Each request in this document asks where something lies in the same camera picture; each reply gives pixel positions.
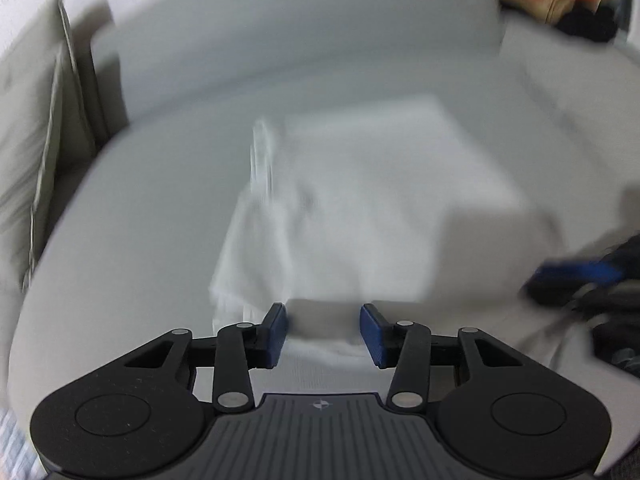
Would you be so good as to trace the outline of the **white t-shirt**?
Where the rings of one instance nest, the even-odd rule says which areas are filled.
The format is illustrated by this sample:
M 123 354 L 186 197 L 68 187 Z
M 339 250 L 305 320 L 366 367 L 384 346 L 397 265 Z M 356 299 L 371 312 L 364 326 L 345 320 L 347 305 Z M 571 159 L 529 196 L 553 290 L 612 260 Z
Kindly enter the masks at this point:
M 561 245 L 554 220 L 432 96 L 253 129 L 250 182 L 222 246 L 216 328 L 288 310 L 290 388 L 374 372 L 359 310 L 443 335 L 474 326 L 538 359 L 553 320 L 518 292 Z

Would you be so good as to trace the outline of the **black folded garment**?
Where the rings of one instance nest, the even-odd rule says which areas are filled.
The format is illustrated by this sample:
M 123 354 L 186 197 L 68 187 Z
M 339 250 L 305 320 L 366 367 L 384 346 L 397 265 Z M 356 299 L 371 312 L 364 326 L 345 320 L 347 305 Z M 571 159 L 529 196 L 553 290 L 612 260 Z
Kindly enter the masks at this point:
M 574 4 L 572 10 L 564 13 L 556 22 L 541 21 L 526 11 L 519 4 L 499 0 L 503 13 L 512 12 L 525 16 L 530 22 L 537 22 L 554 28 L 569 37 L 582 38 L 595 44 L 609 44 L 620 30 L 615 18 L 615 11 L 610 6 L 599 6 L 597 10 L 589 10 L 582 2 Z

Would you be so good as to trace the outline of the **patterned blue white rug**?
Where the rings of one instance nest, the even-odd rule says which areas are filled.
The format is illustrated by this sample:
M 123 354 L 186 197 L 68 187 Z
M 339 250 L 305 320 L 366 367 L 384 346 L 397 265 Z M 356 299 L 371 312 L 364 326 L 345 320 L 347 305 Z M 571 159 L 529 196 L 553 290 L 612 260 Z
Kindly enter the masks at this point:
M 18 428 L 14 413 L 1 410 L 0 474 L 2 480 L 40 480 L 47 477 L 39 458 Z

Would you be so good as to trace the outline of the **grey throw pillow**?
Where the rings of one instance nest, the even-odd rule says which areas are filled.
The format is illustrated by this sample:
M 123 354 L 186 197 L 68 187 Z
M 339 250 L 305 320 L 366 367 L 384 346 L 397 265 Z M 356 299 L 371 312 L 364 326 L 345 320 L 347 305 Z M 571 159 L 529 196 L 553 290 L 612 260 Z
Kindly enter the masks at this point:
M 41 62 L 61 55 L 62 126 L 58 166 L 70 168 L 96 156 L 82 97 L 70 22 L 63 0 L 46 0 L 1 58 L 1 90 L 25 76 Z
M 26 286 L 42 252 L 58 149 L 64 56 L 1 92 L 1 287 Z

